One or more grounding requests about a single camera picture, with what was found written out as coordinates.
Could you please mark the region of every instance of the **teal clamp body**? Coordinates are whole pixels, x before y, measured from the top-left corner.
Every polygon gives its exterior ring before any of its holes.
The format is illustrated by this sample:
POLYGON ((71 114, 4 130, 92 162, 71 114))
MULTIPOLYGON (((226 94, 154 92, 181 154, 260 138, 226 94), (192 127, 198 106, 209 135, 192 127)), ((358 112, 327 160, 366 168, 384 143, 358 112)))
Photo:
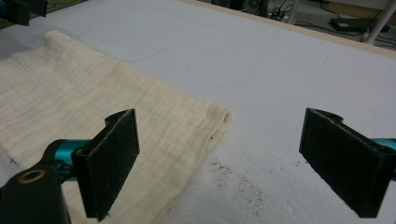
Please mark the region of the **teal clamp body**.
POLYGON ((68 180, 77 180, 73 175, 72 152, 85 147, 89 141, 88 139, 67 139, 56 149, 54 166, 60 174, 70 176, 68 180))
MULTIPOLYGON (((393 150, 396 150, 396 139, 394 138, 372 138, 371 140, 380 146, 390 147, 393 150)), ((396 181, 396 168, 393 171, 393 180, 396 181)))

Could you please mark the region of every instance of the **clamp jaw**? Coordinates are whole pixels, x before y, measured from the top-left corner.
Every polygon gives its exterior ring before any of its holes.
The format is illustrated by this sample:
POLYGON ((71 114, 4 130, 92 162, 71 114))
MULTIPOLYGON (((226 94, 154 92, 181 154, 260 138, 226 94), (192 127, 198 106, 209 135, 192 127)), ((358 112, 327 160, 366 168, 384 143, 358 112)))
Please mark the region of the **clamp jaw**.
POLYGON ((87 217, 104 219, 139 154, 134 110, 105 119, 92 140, 56 140, 1 188, 1 223, 71 223, 61 185, 77 180, 87 217))

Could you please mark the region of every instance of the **cream fabric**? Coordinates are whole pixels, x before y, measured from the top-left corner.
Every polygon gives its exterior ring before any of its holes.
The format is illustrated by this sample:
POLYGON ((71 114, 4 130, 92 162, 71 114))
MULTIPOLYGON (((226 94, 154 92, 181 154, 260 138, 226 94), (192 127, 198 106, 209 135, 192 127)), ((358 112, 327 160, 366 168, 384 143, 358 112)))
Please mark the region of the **cream fabric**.
MULTIPOLYGON (((226 108, 58 31, 46 34, 44 47, 0 62, 0 71, 0 148, 18 169, 37 162, 53 140, 93 138, 105 117, 135 108, 141 152, 103 223, 160 222, 228 123, 226 108)), ((73 223, 95 223, 85 218, 77 183, 63 188, 73 223)))

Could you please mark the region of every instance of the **white table surface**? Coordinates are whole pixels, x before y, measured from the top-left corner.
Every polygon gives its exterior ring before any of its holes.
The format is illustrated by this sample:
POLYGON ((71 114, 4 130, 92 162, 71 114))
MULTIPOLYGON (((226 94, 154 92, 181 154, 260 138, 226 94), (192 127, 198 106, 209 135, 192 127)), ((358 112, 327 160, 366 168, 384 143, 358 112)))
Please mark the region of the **white table surface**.
POLYGON ((298 152, 307 107, 395 137, 394 52, 202 3, 91 0, 0 30, 0 59, 54 29, 230 108, 228 131, 163 223, 395 223, 394 182, 378 218, 361 219, 298 152))

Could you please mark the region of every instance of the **black rubber pad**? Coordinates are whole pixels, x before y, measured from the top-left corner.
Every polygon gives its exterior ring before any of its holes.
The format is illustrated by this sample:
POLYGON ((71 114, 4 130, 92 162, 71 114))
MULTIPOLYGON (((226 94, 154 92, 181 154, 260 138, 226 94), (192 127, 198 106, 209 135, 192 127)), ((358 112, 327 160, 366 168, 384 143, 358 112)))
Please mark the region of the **black rubber pad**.
POLYGON ((300 152, 359 217, 376 217, 396 164, 396 152, 312 108, 305 112, 300 152))
POLYGON ((139 154, 134 110, 106 119, 106 127, 72 154, 87 217, 106 217, 139 154))

